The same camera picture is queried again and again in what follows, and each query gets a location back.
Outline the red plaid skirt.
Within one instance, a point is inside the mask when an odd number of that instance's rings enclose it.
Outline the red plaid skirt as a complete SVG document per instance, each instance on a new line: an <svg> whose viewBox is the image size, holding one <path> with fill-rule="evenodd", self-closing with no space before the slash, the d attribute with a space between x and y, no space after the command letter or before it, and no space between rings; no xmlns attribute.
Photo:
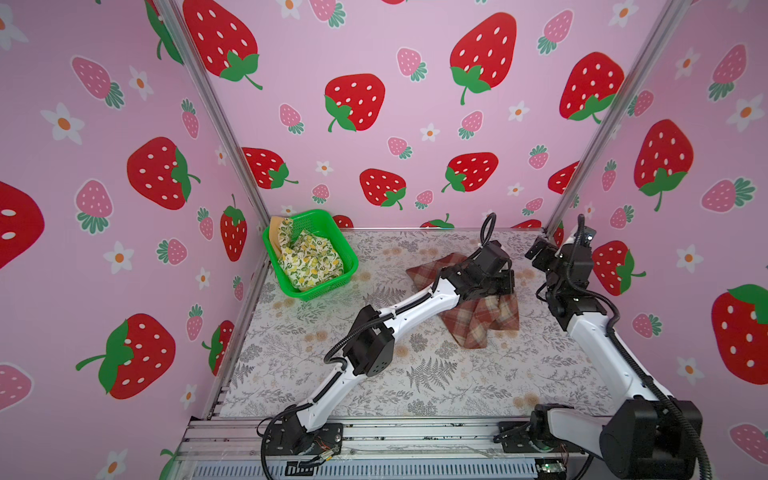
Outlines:
<svg viewBox="0 0 768 480"><path fill-rule="evenodd" d="M413 281L416 289L422 290L434 281L442 268L458 264L465 259L465 255L454 252L440 259L408 268L406 274ZM439 317L456 343L464 349L486 348L491 330L518 331L520 328L518 301L515 294L463 302L451 310L440 313Z"/></svg>

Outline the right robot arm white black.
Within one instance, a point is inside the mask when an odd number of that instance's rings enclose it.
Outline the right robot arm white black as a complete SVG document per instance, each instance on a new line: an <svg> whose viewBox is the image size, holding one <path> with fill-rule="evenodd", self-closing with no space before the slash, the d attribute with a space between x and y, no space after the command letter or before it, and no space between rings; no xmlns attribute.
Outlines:
<svg viewBox="0 0 768 480"><path fill-rule="evenodd" d="M710 479L701 412L654 380L616 332L618 307L588 288L594 236L580 216L574 238L556 247L539 237L526 257L546 275L537 299L592 362L616 410L602 417L560 404L538 405L529 436L576 445L620 479Z"/></svg>

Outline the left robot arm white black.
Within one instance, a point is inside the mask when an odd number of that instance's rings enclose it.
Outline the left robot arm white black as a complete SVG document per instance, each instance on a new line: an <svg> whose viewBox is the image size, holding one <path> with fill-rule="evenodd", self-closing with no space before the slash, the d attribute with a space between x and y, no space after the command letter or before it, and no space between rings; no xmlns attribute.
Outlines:
<svg viewBox="0 0 768 480"><path fill-rule="evenodd" d="M270 418L261 442L261 458L300 455L312 447L331 413L362 381L382 373L392 362L396 341L422 322L464 303L513 292L512 260L491 238L496 215L486 216L480 246L465 260L442 268L413 296L382 309L367 305L348 334L325 355L334 366L304 403Z"/></svg>

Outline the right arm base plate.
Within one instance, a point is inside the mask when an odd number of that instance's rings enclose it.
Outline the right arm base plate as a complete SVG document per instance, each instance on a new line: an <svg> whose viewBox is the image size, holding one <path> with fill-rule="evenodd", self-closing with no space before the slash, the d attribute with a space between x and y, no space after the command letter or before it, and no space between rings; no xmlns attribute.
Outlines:
<svg viewBox="0 0 768 480"><path fill-rule="evenodd" d="M567 442L552 439L536 439L529 421L502 421L493 442L500 444L505 453L564 454L580 453L581 450Z"/></svg>

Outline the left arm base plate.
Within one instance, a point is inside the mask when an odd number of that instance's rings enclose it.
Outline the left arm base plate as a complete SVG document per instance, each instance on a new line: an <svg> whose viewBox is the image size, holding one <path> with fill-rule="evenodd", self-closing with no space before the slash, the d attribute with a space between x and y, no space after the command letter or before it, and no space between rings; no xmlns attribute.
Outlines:
<svg viewBox="0 0 768 480"><path fill-rule="evenodd" d="M325 451L338 454L343 433L342 423L326 423L309 433L301 425L279 423L267 428L263 440L267 456L315 456Z"/></svg>

